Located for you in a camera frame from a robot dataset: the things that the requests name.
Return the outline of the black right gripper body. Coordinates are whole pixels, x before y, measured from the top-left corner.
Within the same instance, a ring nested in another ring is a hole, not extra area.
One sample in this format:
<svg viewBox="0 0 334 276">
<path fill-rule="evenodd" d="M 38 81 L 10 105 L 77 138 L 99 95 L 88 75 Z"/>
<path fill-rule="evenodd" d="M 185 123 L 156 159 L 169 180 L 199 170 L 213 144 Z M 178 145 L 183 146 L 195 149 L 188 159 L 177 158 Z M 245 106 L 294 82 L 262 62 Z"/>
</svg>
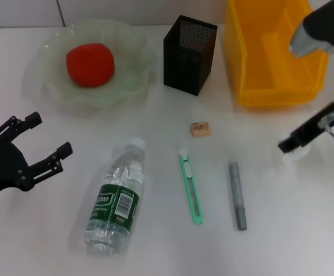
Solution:
<svg viewBox="0 0 334 276">
<path fill-rule="evenodd" d="M 334 126 L 334 101 L 291 133 L 297 145 L 307 145 Z"/>
</svg>

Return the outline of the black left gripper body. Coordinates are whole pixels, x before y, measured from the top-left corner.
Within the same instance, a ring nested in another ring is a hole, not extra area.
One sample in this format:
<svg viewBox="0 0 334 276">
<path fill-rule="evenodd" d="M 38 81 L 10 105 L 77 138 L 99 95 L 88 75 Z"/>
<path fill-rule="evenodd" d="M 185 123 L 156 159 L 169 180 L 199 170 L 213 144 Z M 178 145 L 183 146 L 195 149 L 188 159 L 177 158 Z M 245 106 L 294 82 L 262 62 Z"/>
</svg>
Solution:
<svg viewBox="0 0 334 276">
<path fill-rule="evenodd" d="M 22 152 L 13 144 L 19 133 L 0 135 L 0 192 L 8 188 L 29 191 L 35 186 Z"/>
</svg>

